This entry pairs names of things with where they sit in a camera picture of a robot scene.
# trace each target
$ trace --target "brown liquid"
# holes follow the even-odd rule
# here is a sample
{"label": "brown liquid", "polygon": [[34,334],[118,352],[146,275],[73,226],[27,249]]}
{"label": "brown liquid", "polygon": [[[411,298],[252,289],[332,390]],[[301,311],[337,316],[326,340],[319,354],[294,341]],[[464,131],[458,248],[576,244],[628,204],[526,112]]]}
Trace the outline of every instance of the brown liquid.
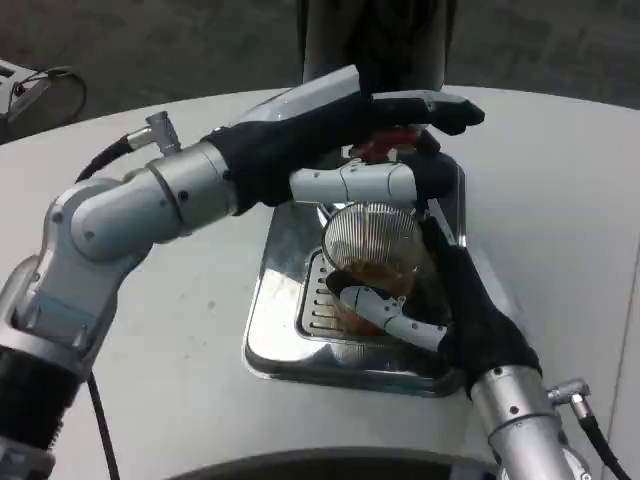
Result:
{"label": "brown liquid", "polygon": [[[351,264],[344,270],[365,285],[386,290],[395,298],[409,295],[415,279],[415,272],[400,273],[393,266],[367,262]],[[383,330],[342,305],[340,301],[336,300],[334,303],[338,320],[349,333],[363,336],[384,335]]]}

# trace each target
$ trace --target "gray floor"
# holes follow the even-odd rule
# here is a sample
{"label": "gray floor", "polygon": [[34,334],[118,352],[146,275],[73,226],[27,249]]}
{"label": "gray floor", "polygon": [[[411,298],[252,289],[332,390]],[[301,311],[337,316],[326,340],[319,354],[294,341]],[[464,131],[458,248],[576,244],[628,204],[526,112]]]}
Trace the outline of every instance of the gray floor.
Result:
{"label": "gray floor", "polygon": [[[294,85],[295,1],[0,0],[0,58],[77,65],[82,118]],[[640,108],[640,0],[460,0],[447,81]],[[56,88],[18,134],[74,101]]]}

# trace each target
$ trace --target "round white table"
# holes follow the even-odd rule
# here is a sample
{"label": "round white table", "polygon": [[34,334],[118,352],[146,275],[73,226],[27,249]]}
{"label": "round white table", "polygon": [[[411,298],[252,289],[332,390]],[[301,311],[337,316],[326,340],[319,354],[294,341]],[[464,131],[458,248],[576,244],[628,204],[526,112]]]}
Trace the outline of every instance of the round white table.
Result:
{"label": "round white table", "polygon": [[[530,93],[448,90],[487,113],[464,135],[440,136],[467,173],[469,235],[516,294],[547,384],[588,379],[600,424],[638,477],[633,413],[640,385],[630,369],[640,362],[640,309],[631,302],[640,114]],[[145,116],[168,110],[188,145],[275,93],[134,110],[1,147],[0,278],[39,249],[50,201]],[[102,175],[121,177],[156,155],[148,147]],[[270,217],[258,206],[157,246],[125,281],[95,366],[122,478],[159,479],[312,447],[392,447],[492,461],[462,393],[424,399],[351,391],[261,379],[245,368],[240,347]],[[563,416],[572,445],[600,478],[597,456],[571,413]],[[107,478],[85,388],[55,453],[54,479]]]}

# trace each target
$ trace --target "red object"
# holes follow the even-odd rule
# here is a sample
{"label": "red object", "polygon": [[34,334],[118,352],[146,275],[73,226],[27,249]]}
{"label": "red object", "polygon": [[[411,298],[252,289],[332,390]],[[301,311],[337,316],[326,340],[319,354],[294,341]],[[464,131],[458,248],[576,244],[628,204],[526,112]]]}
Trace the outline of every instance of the red object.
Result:
{"label": "red object", "polygon": [[388,161],[389,151],[398,145],[414,145],[420,135],[413,127],[398,127],[373,135],[369,143],[354,145],[349,150],[351,158],[361,158],[367,163]]}

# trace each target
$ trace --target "black wire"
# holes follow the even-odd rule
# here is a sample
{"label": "black wire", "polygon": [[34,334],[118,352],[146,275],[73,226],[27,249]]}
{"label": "black wire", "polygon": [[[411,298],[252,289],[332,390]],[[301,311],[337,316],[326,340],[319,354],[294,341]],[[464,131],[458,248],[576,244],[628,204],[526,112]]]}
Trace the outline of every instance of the black wire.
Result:
{"label": "black wire", "polygon": [[27,78],[25,78],[24,80],[15,82],[12,85],[11,90],[9,91],[9,102],[7,104],[7,112],[0,118],[0,121],[2,122],[2,127],[6,132],[6,137],[8,140],[12,140],[13,138],[13,134],[11,132],[11,113],[12,113],[14,99],[22,95],[22,93],[18,93],[18,92],[21,89],[24,89],[25,84],[37,82],[44,79],[49,79],[52,81],[52,83],[55,83],[57,80],[65,79],[65,78],[71,80],[76,85],[78,85],[78,87],[80,87],[80,101],[78,102],[78,105],[73,110],[73,112],[71,112],[71,114],[67,115],[61,121],[49,127],[49,129],[69,125],[70,123],[73,123],[78,119],[78,117],[80,116],[80,114],[84,110],[84,107],[87,104],[88,87],[84,78],[82,78],[82,76],[79,73],[75,72],[71,67],[68,67],[68,66],[52,67],[44,70],[37,70],[33,72],[31,75],[29,75]]}
{"label": "black wire", "polygon": [[89,162],[89,165],[84,167],[84,170],[80,172],[80,175],[78,175],[78,178],[76,179],[76,183],[90,178],[94,173],[102,170],[117,158],[131,152],[133,152],[133,148],[129,145],[125,135],[96,155],[93,160]]}
{"label": "black wire", "polygon": [[[113,162],[116,158],[125,155],[133,151],[127,138],[122,137],[118,141],[111,144],[109,147],[100,152],[91,162],[87,165],[78,178],[76,183],[90,178],[98,170],[106,167]],[[111,480],[120,480],[120,472],[118,471],[118,463],[116,462],[116,454],[113,450],[113,443],[111,442],[111,435],[109,433],[109,427],[107,425],[107,418],[104,414],[104,408],[102,407],[102,400],[100,399],[100,392],[98,391],[98,382],[93,372],[89,375],[87,381],[89,387],[89,395],[91,397],[91,403],[93,404],[93,411],[96,415],[96,422],[98,423],[98,431],[100,432],[100,439],[102,440],[102,450],[107,461],[107,468],[109,469],[109,478]]]}
{"label": "black wire", "polygon": [[607,442],[607,439],[604,437],[596,417],[590,415],[579,419],[578,423],[580,423],[580,427],[582,427],[591,445],[593,445],[593,448],[602,459],[602,463],[611,470],[611,473],[613,473],[618,480],[631,480],[611,450],[609,442]]}
{"label": "black wire", "polygon": [[111,480],[120,480],[120,472],[118,472],[118,464],[116,463],[116,455],[113,451],[113,444],[111,443],[111,435],[109,435],[109,427],[107,426],[107,419],[104,415],[104,409],[102,408],[102,401],[100,400],[100,392],[98,391],[98,382],[96,377],[91,372],[89,380],[87,381],[89,386],[89,395],[91,395],[91,403],[93,403],[93,410],[96,413],[96,422],[98,423],[98,430],[100,431],[100,438],[102,439],[102,449],[104,450],[104,456],[107,459],[107,468],[109,469],[109,478]]}

